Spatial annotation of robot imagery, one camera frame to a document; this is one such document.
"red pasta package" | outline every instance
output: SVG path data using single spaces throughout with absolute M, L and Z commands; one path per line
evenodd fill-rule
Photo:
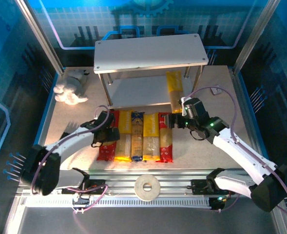
M 161 159 L 158 162 L 172 162 L 172 130 L 165 125 L 165 115 L 158 113 L 159 146 Z
M 119 111 L 110 111 L 110 113 L 114 114 L 115 118 L 111 124 L 111 127 L 118 127 Z M 103 143 L 103 145 L 99 148 L 97 161 L 114 161 L 115 149 L 116 141 Z

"white plush toy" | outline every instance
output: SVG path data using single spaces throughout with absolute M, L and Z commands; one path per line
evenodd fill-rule
M 76 105 L 85 102 L 88 98 L 84 95 L 83 84 L 86 83 L 87 70 L 70 70 L 67 77 L 58 81 L 54 87 L 56 101 L 65 102 L 68 105 Z

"beige table surface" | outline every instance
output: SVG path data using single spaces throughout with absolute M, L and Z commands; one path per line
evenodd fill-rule
M 53 116 L 49 126 L 45 144 L 51 144 L 57 141 L 69 122 L 77 124 L 84 123 L 93 119 L 94 111 L 97 106 L 106 104 L 106 98 L 101 86 L 98 75 L 93 73 L 93 67 L 83 67 L 79 69 L 88 69 L 87 83 L 85 84 L 86 95 L 89 100 L 79 103 L 75 106 L 69 106 L 65 103 L 57 102 L 54 108 Z M 184 68 L 159 69 L 138 72 L 123 72 L 112 74 L 112 78 L 135 78 L 165 75 L 166 71 L 180 70 L 184 73 Z M 190 77 L 195 77 L 196 68 L 191 68 Z M 199 81 L 198 88 L 208 85 L 219 85 L 235 95 L 228 68 L 226 66 L 206 66 L 203 75 Z M 200 91 L 197 98 L 201 99 L 206 110 L 211 117 L 219 116 L 229 125 L 231 123 L 234 107 L 230 97 L 226 93 L 214 96 L 210 89 Z M 137 107 L 132 108 L 136 111 L 145 111 L 146 113 L 168 112 L 169 105 Z M 238 110 L 238 117 L 234 128 L 237 135 L 250 144 L 245 129 L 241 111 Z M 173 129 L 173 163 L 156 162 L 104 162 L 96 161 L 98 149 L 85 147 L 74 155 L 69 157 L 61 166 L 62 170 L 73 167 L 82 170 L 88 169 L 215 169 L 221 168 L 239 168 L 240 166 L 222 150 L 208 141 L 195 141 L 187 129 Z

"lower shelf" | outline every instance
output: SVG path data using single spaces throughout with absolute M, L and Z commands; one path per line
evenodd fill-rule
M 190 78 L 182 78 L 185 95 L 191 92 Z M 170 104 L 166 76 L 116 79 L 107 85 L 113 108 Z

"pasta package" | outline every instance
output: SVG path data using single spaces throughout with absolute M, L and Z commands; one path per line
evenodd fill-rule
M 143 161 L 159 161 L 158 113 L 143 116 Z
M 114 121 L 111 124 L 111 127 L 118 127 L 119 121 L 119 111 L 110 111 L 114 114 Z M 98 161 L 113 161 L 116 150 L 116 141 L 105 142 L 99 148 L 99 155 L 97 157 Z
M 159 162 L 172 162 L 172 130 L 165 125 L 165 115 L 168 113 L 158 113 L 159 127 Z
M 114 161 L 131 162 L 132 111 L 119 111 L 118 130 Z
M 179 104 L 179 100 L 183 96 L 181 72 L 166 72 L 166 78 L 172 113 L 181 113 L 182 106 Z
M 142 161 L 143 112 L 132 112 L 132 161 Z

